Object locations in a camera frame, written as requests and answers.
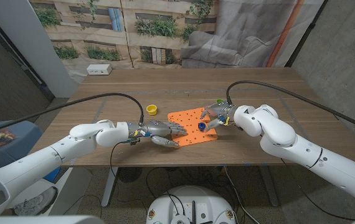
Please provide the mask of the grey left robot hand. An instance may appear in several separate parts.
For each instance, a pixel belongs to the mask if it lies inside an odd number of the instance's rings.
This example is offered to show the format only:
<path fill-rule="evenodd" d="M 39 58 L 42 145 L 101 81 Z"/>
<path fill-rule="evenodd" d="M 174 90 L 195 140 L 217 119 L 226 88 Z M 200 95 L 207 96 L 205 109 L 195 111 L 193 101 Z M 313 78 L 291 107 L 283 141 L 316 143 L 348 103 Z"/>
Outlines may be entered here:
<path fill-rule="evenodd" d="M 179 147 L 179 143 L 168 140 L 169 135 L 187 135 L 186 129 L 175 122 L 146 121 L 139 123 L 128 123 L 129 138 L 150 137 L 152 142 L 166 147 Z"/>

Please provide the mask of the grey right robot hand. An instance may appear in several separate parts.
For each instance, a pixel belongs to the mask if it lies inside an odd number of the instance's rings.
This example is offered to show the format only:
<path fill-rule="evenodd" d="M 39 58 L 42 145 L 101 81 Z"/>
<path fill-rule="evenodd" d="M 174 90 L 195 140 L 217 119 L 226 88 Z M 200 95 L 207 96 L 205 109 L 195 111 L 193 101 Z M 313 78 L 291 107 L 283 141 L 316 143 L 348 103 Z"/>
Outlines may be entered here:
<path fill-rule="evenodd" d="M 206 133 L 217 126 L 228 126 L 234 123 L 236 109 L 237 106 L 230 105 L 226 101 L 204 107 L 200 119 L 203 119 L 205 115 L 209 115 L 210 118 L 214 117 L 214 119 L 206 125 L 203 131 Z"/>

